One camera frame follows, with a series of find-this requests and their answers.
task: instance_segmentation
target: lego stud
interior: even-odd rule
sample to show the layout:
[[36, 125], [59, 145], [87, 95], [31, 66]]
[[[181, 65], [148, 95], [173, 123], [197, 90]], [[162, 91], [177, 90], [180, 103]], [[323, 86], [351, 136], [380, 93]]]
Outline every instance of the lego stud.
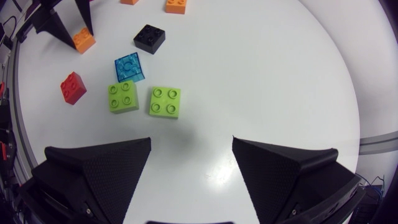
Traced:
[[108, 88], [108, 91], [109, 91], [110, 94], [115, 94], [118, 91], [118, 88], [116, 86], [114, 86], [114, 85], [111, 85]]
[[145, 28], [144, 28], [144, 30], [145, 30], [145, 32], [149, 33], [150, 30], [151, 30], [151, 28], [150, 28], [150, 26], [146, 25]]
[[84, 38], [88, 37], [88, 29], [87, 28], [82, 28], [82, 30], [80, 31], [81, 34], [83, 35]]
[[75, 45], [79, 45], [81, 42], [81, 39], [79, 38], [79, 34], [76, 34], [73, 36], [73, 41], [75, 43]]
[[158, 103], [153, 103], [152, 106], [150, 107], [152, 109], [153, 112], [160, 112], [160, 104]]
[[163, 95], [163, 92], [162, 92], [162, 90], [161, 89], [158, 89], [158, 88], [156, 88], [155, 90], [154, 90], [154, 96], [156, 96], [156, 97], [161, 97]]
[[160, 36], [160, 29], [155, 30], [155, 36]]
[[124, 98], [123, 98], [123, 103], [124, 103], [125, 105], [129, 105], [129, 104], [131, 103], [131, 98], [130, 98], [130, 96], [124, 97]]
[[154, 38], [153, 37], [148, 37], [148, 43], [149, 44], [153, 44], [154, 42]]
[[177, 109], [173, 105], [168, 105], [166, 107], [166, 110], [167, 110], [167, 112], [169, 112], [169, 114], [174, 114], [177, 111]]
[[122, 61], [120, 59], [117, 61], [117, 64], [118, 64], [118, 69], [122, 69], [123, 68], [123, 63], [122, 63]]
[[117, 108], [118, 104], [119, 104], [119, 102], [117, 100], [111, 100], [111, 107]]
[[124, 91], [128, 91], [130, 89], [130, 83], [123, 83], [122, 85], [122, 90]]
[[178, 96], [177, 91], [175, 91], [175, 90], [170, 90], [170, 91], [169, 91], [169, 97], [170, 97], [171, 99], [176, 99], [177, 96]]
[[132, 67], [132, 63], [131, 63], [131, 62], [126, 62], [126, 63], [124, 64], [124, 69], [125, 69], [126, 71], [130, 70], [131, 67]]

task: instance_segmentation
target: black lego brick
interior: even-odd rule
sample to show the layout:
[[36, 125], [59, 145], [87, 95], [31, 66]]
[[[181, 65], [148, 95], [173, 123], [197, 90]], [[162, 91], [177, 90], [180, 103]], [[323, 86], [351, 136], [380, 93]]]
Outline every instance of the black lego brick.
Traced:
[[134, 38], [134, 43], [139, 49], [155, 54], [165, 39], [166, 32], [164, 32], [164, 30], [150, 25], [145, 25]]

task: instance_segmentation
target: cable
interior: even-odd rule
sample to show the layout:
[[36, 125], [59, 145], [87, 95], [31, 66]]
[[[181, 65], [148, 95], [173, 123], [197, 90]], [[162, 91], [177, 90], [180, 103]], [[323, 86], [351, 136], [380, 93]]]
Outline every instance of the cable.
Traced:
[[3, 25], [6, 25], [6, 23], [7, 23], [8, 21], [10, 21], [10, 19], [14, 19], [14, 20], [15, 20], [14, 29], [12, 30], [12, 33], [11, 33], [11, 35], [10, 35], [10, 39], [11, 39], [12, 35], [14, 35], [15, 29], [17, 28], [17, 17], [11, 16], [10, 18], [8, 18], [8, 19], [3, 23]]
[[383, 178], [380, 178], [379, 176], [375, 177], [374, 180], [371, 182], [371, 184], [373, 184], [373, 182], [375, 180], [377, 180], [377, 179], [380, 179], [381, 181], [383, 181], [383, 185], [381, 186], [381, 192], [383, 194], [384, 193], [384, 187], [386, 186], [385, 183], [384, 183], [384, 175], [383, 175]]
[[377, 187], [373, 187], [372, 184], [369, 183], [369, 181], [366, 180], [365, 177], [363, 177], [363, 176], [361, 176], [361, 175], [359, 175], [359, 174], [356, 174], [356, 175], [358, 175], [360, 178], [364, 179], [364, 180], [368, 183], [369, 187], [372, 188], [374, 191], [377, 192], [377, 194], [379, 195], [380, 200], [383, 198], [383, 192], [382, 192], [380, 189], [378, 189]]

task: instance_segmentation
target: white table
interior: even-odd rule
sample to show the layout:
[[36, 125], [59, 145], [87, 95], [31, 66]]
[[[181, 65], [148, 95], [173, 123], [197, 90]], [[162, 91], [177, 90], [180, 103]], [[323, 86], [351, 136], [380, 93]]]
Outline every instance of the white table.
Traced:
[[[152, 138], [152, 152], [125, 223], [258, 223], [231, 151], [233, 135], [306, 149], [339, 149], [355, 171], [358, 106], [341, 55], [298, 1], [192, 1], [185, 15], [164, 0], [135, 6], [95, 0], [96, 44], [83, 55], [47, 33], [21, 45], [19, 89], [27, 135], [40, 163], [44, 147], [82, 147]], [[83, 26], [74, 1], [55, 10], [71, 34]], [[150, 24], [166, 31], [155, 55], [135, 48]], [[107, 86], [114, 60], [138, 52], [146, 79], [140, 110], [112, 114]], [[74, 105], [60, 83], [71, 72], [87, 88]], [[182, 89], [178, 120], [148, 115], [152, 86]]]

